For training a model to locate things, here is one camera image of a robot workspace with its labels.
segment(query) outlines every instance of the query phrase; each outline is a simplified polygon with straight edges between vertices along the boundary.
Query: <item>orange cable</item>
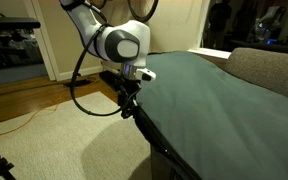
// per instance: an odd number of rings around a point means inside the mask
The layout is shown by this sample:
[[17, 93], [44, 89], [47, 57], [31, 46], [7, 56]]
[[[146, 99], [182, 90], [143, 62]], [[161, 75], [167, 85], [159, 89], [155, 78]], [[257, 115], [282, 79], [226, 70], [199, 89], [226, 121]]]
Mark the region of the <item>orange cable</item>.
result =
[[[89, 84], [89, 85], [92, 85], [92, 84], [94, 84], [95, 82], [97, 82], [97, 79], [96, 79], [96, 78], [94, 78], [94, 79], [95, 79], [95, 80], [94, 80], [91, 84]], [[86, 88], [86, 87], [87, 87], [87, 86], [85, 86], [85, 87], [76, 87], [76, 89], [83, 89], [83, 88]], [[36, 111], [36, 112], [30, 117], [30, 119], [29, 119], [27, 122], [25, 122], [24, 124], [22, 124], [21, 126], [15, 128], [15, 129], [12, 129], [12, 130], [10, 130], [10, 131], [6, 131], [6, 132], [4, 132], [4, 133], [0, 133], [0, 136], [6, 135], [6, 134], [9, 134], [9, 133], [12, 133], [12, 132], [14, 132], [14, 131], [17, 131], [17, 130], [23, 128], [23, 127], [26, 126], [29, 122], [31, 122], [31, 121], [36, 117], [36, 115], [37, 115], [39, 112], [41, 112], [41, 111], [43, 111], [43, 110], [49, 110], [49, 111], [52, 111], [52, 113], [56, 112], [58, 106], [62, 103], [62, 101], [63, 101], [63, 95], [64, 95], [66, 92], [68, 92], [68, 90], [64, 91], [64, 92], [61, 94], [61, 96], [60, 96], [60, 98], [59, 98], [59, 102], [56, 104], [56, 106], [55, 106], [54, 109], [47, 109], [48, 107], [47, 107], [47, 108], [40, 109], [40, 110]]]

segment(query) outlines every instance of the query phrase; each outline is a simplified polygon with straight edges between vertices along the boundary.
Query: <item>carpet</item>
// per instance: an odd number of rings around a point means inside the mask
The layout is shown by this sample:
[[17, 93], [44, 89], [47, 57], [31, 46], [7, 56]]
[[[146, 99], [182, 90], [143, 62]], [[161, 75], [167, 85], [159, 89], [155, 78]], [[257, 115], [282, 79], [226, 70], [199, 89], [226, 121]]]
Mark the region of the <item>carpet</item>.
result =
[[[97, 113], [118, 108], [100, 92], [78, 101]], [[32, 115], [0, 123], [0, 133]], [[14, 164], [10, 172], [19, 180], [151, 179], [149, 144], [132, 118], [89, 116], [72, 101], [55, 112], [43, 110], [23, 128], [0, 136], [0, 154]]]

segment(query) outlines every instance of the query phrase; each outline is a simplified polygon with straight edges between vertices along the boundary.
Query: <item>green blanket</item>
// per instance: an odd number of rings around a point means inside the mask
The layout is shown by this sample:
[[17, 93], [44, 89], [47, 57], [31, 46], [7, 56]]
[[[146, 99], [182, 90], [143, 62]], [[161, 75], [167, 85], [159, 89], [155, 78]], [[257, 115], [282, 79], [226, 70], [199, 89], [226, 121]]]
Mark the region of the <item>green blanket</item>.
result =
[[288, 98], [189, 52], [150, 55], [138, 102], [203, 178], [288, 180]]

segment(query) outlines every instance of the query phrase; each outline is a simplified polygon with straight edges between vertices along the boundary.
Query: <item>sofa armrest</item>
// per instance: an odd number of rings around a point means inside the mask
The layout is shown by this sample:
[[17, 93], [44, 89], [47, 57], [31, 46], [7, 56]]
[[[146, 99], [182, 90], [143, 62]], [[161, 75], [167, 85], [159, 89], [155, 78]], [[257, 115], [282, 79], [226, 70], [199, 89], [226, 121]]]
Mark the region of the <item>sofa armrest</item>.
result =
[[238, 78], [288, 97], [288, 54], [237, 48], [224, 69]]

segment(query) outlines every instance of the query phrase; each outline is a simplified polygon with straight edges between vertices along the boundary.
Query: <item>wooden floor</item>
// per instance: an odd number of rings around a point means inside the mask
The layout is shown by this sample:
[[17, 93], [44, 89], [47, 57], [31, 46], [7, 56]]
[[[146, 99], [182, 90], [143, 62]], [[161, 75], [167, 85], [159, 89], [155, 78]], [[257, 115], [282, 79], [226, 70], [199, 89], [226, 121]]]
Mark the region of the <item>wooden floor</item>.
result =
[[[117, 102], [116, 92], [106, 85], [97, 74], [87, 78], [95, 80], [95, 82], [76, 88], [76, 97], [100, 91]], [[0, 122], [56, 105], [60, 100], [62, 102], [70, 100], [69, 88], [63, 83], [67, 83], [67, 81], [50, 82], [48, 77], [40, 77], [0, 85]]]

